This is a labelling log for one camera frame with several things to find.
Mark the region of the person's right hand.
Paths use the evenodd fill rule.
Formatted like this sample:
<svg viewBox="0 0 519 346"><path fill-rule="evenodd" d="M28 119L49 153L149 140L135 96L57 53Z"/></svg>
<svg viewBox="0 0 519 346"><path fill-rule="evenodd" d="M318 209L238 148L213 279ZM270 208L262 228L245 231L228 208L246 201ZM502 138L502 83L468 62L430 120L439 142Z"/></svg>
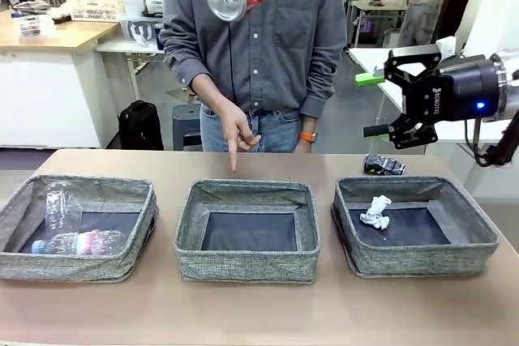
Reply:
<svg viewBox="0 0 519 346"><path fill-rule="evenodd" d="M226 101L219 112L224 138L228 143L231 169L237 171L239 152L251 152L260 140L260 135L254 135L246 114L234 103Z"/></svg>

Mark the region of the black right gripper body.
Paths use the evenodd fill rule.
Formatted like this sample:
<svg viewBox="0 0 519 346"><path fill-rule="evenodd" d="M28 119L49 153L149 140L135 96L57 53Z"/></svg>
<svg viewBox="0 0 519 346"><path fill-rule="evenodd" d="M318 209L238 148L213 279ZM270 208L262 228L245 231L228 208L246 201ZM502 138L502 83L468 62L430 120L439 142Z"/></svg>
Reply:
<svg viewBox="0 0 519 346"><path fill-rule="evenodd" d="M402 90L402 113L422 116L433 112L440 122L500 117L506 107L506 68L502 56L436 68L443 90Z"/></svg>

